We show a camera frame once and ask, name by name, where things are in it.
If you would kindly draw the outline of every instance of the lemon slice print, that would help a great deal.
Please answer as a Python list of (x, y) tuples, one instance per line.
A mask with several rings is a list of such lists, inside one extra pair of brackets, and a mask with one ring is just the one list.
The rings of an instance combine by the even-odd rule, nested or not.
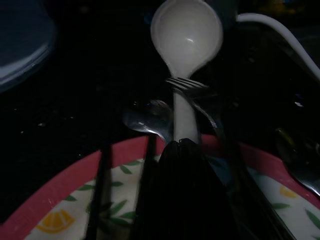
[(50, 212), (36, 228), (48, 234), (56, 234), (67, 229), (74, 221), (75, 219), (72, 216), (61, 209), (60, 211)]
[(297, 194), (295, 194), (293, 191), (291, 191), (289, 188), (285, 186), (280, 187), (280, 194), (289, 198), (296, 198)]

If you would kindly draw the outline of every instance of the white plastic spoon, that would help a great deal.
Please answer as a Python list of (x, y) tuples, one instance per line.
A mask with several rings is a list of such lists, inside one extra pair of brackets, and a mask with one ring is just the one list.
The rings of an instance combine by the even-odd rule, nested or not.
[[(177, 78), (191, 74), (213, 59), (223, 42), (223, 28), (216, 12), (202, 0), (167, 0), (151, 24), (152, 42)], [(174, 140), (199, 142), (192, 106), (174, 93)]]

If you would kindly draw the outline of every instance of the cutlery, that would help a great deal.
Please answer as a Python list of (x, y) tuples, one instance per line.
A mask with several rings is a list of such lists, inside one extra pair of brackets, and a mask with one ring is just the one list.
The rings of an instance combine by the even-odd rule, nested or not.
[(256, 235), (264, 240), (295, 239), (248, 173), (237, 142), (226, 134), (221, 121), (221, 105), (217, 93), (209, 86), (190, 79), (170, 77), (166, 81), (173, 84), (210, 121), (223, 153), (230, 160), (230, 170), (233, 173), (236, 188), (242, 198), (245, 212), (248, 212), (252, 218), (250, 223), (256, 230)]
[[(154, 14), (152, 42), (173, 77), (189, 78), (213, 59), (223, 42), (216, 12), (202, 0), (167, 0)], [(198, 143), (194, 110), (174, 93), (174, 140), (189, 138)]]
[(226, 189), (192, 140), (164, 148), (148, 185), (136, 239), (239, 239)]
[(157, 134), (166, 144), (172, 140), (173, 113), (162, 100), (150, 100), (139, 109), (125, 109), (122, 121), (129, 129)]
[(276, 147), (288, 172), (305, 188), (320, 199), (319, 144), (305, 137), (288, 134), (278, 128)]
[(111, 160), (111, 147), (106, 146), (101, 148), (100, 161), (95, 178), (95, 185), (93, 190), (93, 197), (90, 204), (90, 215), (87, 224), (85, 240), (96, 240), (97, 230), (99, 225), (99, 210), (101, 206), (101, 199), (105, 189), (105, 172), (108, 169), (108, 164)]
[(135, 207), (135, 217), (131, 227), (129, 240), (142, 240), (145, 228), (145, 205), (150, 203), (151, 182), (154, 181), (158, 163), (155, 161), (156, 155), (156, 135), (151, 134), (148, 137), (148, 144), (144, 156), (143, 169), (140, 179), (137, 203)]

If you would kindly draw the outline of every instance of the metal fork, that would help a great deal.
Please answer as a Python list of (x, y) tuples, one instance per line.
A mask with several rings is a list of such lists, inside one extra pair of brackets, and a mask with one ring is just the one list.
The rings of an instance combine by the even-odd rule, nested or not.
[(169, 77), (166, 81), (174, 85), (210, 121), (223, 154), (230, 160), (230, 170), (235, 179), (237, 190), (242, 193), (246, 211), (253, 217), (251, 224), (257, 230), (257, 233), (262, 233), (259, 236), (260, 239), (295, 239), (248, 173), (237, 142), (226, 135), (221, 121), (222, 103), (218, 93), (209, 86), (191, 79)]

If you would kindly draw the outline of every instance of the dark countertop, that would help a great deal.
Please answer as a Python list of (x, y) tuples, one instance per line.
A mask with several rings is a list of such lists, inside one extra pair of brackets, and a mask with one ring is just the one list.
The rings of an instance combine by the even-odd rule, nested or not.
[[(141, 22), (152, 10), (115, 7), (98, 14), (98, 24), (86, 17), (67, 21), (42, 68), (0, 95), (0, 221), (101, 145), (140, 135), (122, 124), (122, 108), (134, 98), (167, 94), (167, 67), (149, 26)], [(275, 128), (319, 136), (319, 86), (256, 27), (226, 32), (217, 58), (193, 78), (236, 102), (224, 119), (240, 141), (276, 153)], [(201, 131), (212, 133), (201, 115), (198, 119)]]

